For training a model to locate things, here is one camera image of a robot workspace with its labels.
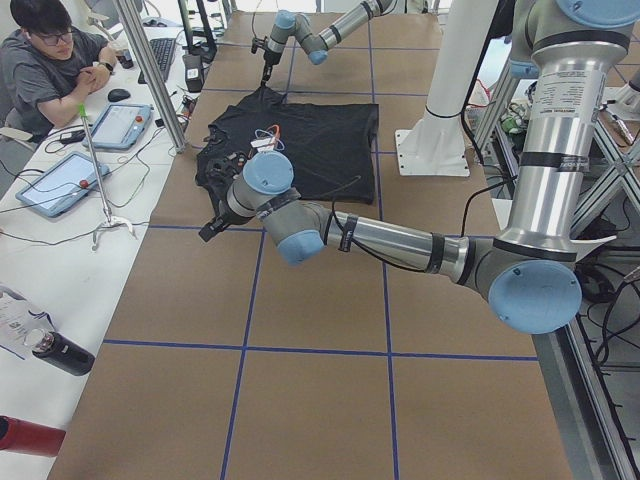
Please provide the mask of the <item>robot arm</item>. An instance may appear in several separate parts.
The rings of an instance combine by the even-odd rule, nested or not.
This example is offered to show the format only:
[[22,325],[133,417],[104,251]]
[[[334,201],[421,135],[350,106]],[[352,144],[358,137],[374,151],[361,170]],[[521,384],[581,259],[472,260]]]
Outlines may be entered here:
[[635,1],[516,3],[511,65],[537,84],[509,218],[496,237],[449,238],[305,203],[290,160],[266,150],[200,158],[196,181],[215,212],[202,239],[257,219],[292,265],[326,245],[358,248],[477,292],[515,330],[546,334],[567,325],[582,302],[575,264],[598,247],[572,239],[570,225],[605,77],[626,55],[638,18]]
[[252,39],[251,53],[263,51],[264,67],[261,86],[265,86],[272,76],[273,68],[280,63],[285,46],[294,38],[313,65],[323,63],[328,52],[340,44],[362,25],[375,17],[383,16],[392,10],[393,1],[360,1],[351,10],[344,13],[319,33],[314,33],[310,20],[302,13],[279,10],[276,13],[271,32],[264,38]]

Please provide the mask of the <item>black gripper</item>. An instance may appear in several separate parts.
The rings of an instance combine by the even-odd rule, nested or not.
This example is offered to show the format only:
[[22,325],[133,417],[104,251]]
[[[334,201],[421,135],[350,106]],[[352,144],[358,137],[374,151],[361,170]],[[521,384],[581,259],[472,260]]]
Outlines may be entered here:
[[203,241],[210,241],[232,225],[233,220],[234,213],[232,211],[220,212],[217,216],[201,227],[198,235]]
[[[275,65],[278,64],[278,53],[267,49],[264,51],[263,59],[264,59],[264,68],[266,70],[271,70]],[[261,84],[267,84],[268,81],[269,81],[269,72],[265,71],[263,72],[263,75],[261,78]]]

